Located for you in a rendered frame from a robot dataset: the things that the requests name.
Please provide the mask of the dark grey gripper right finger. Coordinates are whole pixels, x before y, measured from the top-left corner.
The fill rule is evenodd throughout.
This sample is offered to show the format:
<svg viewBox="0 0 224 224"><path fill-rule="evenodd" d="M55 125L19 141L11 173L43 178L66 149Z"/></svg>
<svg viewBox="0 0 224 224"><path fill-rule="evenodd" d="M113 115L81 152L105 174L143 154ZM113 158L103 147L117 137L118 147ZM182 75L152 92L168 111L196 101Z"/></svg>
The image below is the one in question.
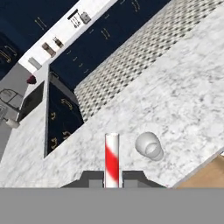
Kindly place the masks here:
<svg viewBox="0 0 224 224"><path fill-rule="evenodd" d="M146 178L143 171L123 171L122 172L123 188L164 188L154 181Z"/></svg>

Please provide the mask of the black rail with hanging tools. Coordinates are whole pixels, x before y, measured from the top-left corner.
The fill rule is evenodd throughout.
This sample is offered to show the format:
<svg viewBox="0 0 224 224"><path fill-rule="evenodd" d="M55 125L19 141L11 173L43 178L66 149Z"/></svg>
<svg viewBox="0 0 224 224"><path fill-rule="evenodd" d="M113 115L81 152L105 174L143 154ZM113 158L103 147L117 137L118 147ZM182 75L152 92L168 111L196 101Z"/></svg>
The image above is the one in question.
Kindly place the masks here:
<svg viewBox="0 0 224 224"><path fill-rule="evenodd" d="M73 24L75 28L78 28L81 24L81 22L76 18L76 14L78 13L77 10L75 10L67 19Z"/></svg>

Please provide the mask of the dark knife block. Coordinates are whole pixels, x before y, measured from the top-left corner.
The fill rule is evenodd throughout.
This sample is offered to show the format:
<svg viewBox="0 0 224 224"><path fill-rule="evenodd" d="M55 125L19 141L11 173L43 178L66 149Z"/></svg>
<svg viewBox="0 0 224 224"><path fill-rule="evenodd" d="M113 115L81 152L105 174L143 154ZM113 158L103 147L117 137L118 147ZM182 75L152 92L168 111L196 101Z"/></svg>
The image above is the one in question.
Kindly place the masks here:
<svg viewBox="0 0 224 224"><path fill-rule="evenodd" d="M58 38L54 37L52 40L58 47L63 47L63 43Z"/></svg>

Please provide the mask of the red and white striped straw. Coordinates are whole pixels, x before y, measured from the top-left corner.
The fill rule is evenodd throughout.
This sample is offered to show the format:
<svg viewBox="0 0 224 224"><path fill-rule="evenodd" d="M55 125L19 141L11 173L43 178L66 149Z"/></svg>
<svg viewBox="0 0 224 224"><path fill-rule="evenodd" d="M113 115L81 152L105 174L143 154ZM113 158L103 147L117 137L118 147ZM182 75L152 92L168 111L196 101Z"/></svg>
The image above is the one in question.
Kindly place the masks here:
<svg viewBox="0 0 224 224"><path fill-rule="evenodd" d="M119 186L119 135L116 133L105 135L105 186Z"/></svg>

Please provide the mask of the steel sink with tap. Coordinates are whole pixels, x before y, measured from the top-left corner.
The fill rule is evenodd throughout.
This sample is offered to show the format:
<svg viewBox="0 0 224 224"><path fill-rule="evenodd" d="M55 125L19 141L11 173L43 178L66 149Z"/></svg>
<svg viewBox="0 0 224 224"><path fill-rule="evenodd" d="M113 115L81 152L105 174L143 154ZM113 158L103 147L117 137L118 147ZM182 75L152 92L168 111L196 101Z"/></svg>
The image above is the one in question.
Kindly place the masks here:
<svg viewBox="0 0 224 224"><path fill-rule="evenodd" d="M2 98L2 95L6 95L8 97L8 100L5 101ZM3 102L6 106L10 107L11 109L19 112L20 109L19 107L15 107L11 104L11 101L16 97L16 96L20 96L23 97L20 93L18 93L17 91L10 89L10 88L4 88L2 90L0 90L0 101Z"/></svg>

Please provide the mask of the silver toaster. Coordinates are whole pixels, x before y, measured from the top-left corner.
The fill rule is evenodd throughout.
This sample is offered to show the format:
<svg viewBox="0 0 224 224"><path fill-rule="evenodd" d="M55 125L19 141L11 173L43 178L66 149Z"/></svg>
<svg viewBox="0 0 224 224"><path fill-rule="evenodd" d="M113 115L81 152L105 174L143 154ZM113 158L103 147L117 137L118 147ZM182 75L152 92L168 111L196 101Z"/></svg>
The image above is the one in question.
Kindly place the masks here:
<svg viewBox="0 0 224 224"><path fill-rule="evenodd" d="M85 25L91 20L91 17L86 12L81 13L80 18Z"/></svg>

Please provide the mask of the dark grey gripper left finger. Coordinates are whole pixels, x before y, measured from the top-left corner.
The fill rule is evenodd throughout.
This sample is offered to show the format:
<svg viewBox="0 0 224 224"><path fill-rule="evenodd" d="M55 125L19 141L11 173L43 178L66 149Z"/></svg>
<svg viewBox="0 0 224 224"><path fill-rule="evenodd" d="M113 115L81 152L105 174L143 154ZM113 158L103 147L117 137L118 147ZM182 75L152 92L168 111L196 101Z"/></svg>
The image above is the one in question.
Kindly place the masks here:
<svg viewBox="0 0 224 224"><path fill-rule="evenodd" d="M63 185L63 188L103 188L104 171L84 171L79 179Z"/></svg>

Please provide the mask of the navy corner cupboard run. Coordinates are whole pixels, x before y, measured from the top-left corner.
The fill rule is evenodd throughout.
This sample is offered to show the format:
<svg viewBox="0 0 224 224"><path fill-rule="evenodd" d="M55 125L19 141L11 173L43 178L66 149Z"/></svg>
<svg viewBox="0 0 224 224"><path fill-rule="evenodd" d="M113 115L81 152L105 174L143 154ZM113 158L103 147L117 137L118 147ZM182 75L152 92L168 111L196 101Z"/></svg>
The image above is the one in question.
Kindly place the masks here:
<svg viewBox="0 0 224 224"><path fill-rule="evenodd" d="M45 126L48 156L84 123L76 95L53 74L49 74Z"/></svg>

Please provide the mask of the navy wall cupboard run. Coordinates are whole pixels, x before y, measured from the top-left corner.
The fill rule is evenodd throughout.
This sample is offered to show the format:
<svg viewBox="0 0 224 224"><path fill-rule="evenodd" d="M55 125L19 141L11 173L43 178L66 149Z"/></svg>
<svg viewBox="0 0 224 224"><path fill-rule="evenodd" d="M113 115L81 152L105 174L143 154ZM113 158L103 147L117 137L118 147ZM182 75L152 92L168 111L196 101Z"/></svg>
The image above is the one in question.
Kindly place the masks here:
<svg viewBox="0 0 224 224"><path fill-rule="evenodd" d="M0 80L79 0L0 0Z"/></svg>

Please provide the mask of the navy base cupboard run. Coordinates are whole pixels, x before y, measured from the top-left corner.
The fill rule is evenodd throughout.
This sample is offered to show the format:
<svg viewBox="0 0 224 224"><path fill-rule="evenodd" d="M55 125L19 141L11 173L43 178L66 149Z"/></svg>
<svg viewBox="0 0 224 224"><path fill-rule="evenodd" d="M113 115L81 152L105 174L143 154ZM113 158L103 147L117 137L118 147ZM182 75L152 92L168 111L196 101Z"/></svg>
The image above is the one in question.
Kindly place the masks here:
<svg viewBox="0 0 224 224"><path fill-rule="evenodd" d="M50 64L50 72L74 90L170 1L118 0Z"/></svg>

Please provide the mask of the white paper towel roll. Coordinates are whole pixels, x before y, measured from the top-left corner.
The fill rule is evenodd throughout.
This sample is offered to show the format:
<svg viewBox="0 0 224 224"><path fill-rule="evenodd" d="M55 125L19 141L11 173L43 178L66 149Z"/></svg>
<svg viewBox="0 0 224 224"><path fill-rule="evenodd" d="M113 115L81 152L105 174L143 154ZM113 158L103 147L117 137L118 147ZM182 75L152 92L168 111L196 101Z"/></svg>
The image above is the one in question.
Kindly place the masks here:
<svg viewBox="0 0 224 224"><path fill-rule="evenodd" d="M15 121L15 120L13 120L13 119L8 119L8 120L6 121L6 124L7 124L8 126L10 126L11 128L13 128L13 129L17 129L17 128L19 127L19 125L20 125L19 122Z"/></svg>

